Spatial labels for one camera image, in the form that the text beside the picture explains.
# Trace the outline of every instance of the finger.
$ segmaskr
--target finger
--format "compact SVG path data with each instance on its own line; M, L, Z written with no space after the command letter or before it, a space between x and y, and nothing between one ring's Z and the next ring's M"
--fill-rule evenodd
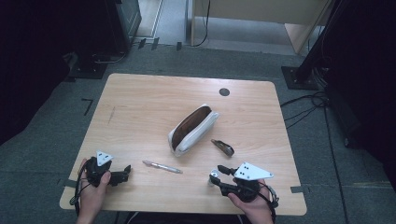
M105 194L106 193L106 186L108 182L110 182L111 173L109 171L105 172L100 179L100 184L97 187L98 193Z
M259 179L259 182L265 185L265 180L264 179Z
M231 200L233 205L242 209L244 203L238 198L238 196L236 196L234 193L229 193L227 196Z

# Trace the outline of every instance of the metal stand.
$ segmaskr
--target metal stand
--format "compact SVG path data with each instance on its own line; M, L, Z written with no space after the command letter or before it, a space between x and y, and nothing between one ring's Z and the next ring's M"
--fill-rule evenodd
M314 80L312 75L307 77L305 80L300 81L297 79L296 73L298 67L287 67L282 66L283 77L285 78L286 84L289 89L292 90L318 90L317 82Z

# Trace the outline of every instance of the human hand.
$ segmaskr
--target human hand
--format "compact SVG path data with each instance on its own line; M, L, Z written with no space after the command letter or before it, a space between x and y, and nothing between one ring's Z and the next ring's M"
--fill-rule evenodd
M260 179L259 182L261 185L265 185L265 181ZM268 199L270 196L268 188L261 188L260 193ZM233 193L228 194L228 198L233 202L233 204L241 209L247 218L253 224L273 224L273 220L271 217L271 210L269 208L268 203L262 197L256 197L250 203L242 202L238 196Z
M79 169L82 169L87 159L82 160ZM99 186L96 188L87 180L85 171L81 175L81 189L84 189L80 194L80 208L77 224L93 223L96 216L102 209L103 202L106 196L106 186L110 181L111 173L109 171L102 175Z

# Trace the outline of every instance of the floor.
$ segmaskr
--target floor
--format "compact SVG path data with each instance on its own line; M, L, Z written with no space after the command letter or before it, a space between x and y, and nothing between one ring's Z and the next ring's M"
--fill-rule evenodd
M191 46L191 0L140 0L142 23L136 40L146 38L159 44ZM305 56L323 27L318 27L300 55ZM205 18L196 18L194 44L205 36ZM284 24L210 18L207 39L199 48L296 55Z

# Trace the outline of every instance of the small brown object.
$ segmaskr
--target small brown object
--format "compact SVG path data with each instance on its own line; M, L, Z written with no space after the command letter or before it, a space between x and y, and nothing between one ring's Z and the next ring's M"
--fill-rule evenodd
M234 154L233 148L221 142L220 140L212 139L211 142L215 144L216 147L221 149L221 151L223 151L227 156L231 157Z

